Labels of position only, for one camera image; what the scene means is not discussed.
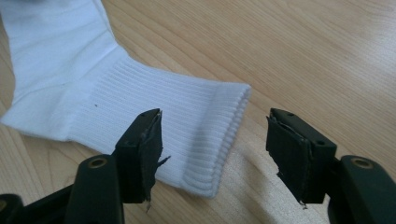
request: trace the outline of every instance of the ribbed fabric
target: ribbed fabric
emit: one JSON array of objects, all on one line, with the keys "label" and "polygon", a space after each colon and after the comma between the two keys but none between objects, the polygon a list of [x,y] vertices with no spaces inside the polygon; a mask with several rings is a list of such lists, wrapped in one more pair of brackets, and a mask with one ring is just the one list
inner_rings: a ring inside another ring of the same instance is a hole
[{"label": "ribbed fabric", "polygon": [[[160,108],[163,157],[172,158],[157,178],[216,195],[249,85],[182,76],[131,59],[114,40],[99,1],[0,3],[17,80],[4,124],[110,154],[138,114]],[[20,34],[23,28],[28,32]]]}]

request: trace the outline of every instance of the wood grain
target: wood grain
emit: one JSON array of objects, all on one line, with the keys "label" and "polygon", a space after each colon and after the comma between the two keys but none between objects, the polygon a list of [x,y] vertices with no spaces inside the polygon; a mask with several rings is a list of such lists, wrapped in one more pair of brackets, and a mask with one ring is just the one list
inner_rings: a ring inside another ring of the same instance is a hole
[{"label": "wood grain", "polygon": [[[158,183],[152,208],[125,206],[127,223],[328,223],[304,210],[264,150],[271,107],[287,109],[396,179],[396,3],[392,0],[104,0],[118,42],[165,70],[246,82],[252,95],[219,194],[199,198]],[[14,76],[0,30],[0,115]],[[96,152],[0,125],[0,193],[31,203],[73,183]]]}]

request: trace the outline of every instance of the white sock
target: white sock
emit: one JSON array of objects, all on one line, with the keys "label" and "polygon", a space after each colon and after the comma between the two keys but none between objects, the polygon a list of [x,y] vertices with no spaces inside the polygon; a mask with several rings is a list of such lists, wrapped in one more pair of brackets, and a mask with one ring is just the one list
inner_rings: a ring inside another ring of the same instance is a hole
[{"label": "white sock", "polygon": [[9,0],[0,2],[0,11],[16,78],[1,122],[110,154],[138,114],[160,108],[163,157],[172,158],[157,178],[216,195],[249,85],[182,76],[131,59],[99,0]]}]

